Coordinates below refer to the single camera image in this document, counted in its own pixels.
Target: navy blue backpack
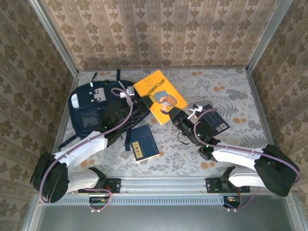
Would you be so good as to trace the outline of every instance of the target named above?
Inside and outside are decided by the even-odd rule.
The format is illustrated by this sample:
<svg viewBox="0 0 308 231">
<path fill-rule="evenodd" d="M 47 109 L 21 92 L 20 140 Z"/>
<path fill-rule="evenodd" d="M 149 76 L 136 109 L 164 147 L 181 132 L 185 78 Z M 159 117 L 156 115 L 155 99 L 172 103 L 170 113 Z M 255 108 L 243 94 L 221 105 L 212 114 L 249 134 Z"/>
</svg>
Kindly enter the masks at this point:
<svg viewBox="0 0 308 231">
<path fill-rule="evenodd" d="M 127 87 L 133 86 L 134 84 L 131 81 L 120 80 L 120 69 L 117 70 L 116 81 L 93 81 L 96 76 L 97 73 L 94 74 L 90 83 L 77 87 L 68 98 L 69 113 L 76 134 L 64 141 L 58 147 L 59 151 L 77 137 L 84 139 L 90 135 L 90 133 L 102 122 L 107 104 L 110 101 L 119 101 L 122 105 L 130 107 L 126 98 L 120 98 L 111 93 L 112 88 L 122 89 L 124 87 L 127 89 Z M 135 91 L 134 99 L 139 97 L 139 94 Z M 128 132 L 130 132 L 130 129 L 141 122 L 149 113 L 150 111 L 136 121 L 135 124 L 131 125 Z"/>
</svg>

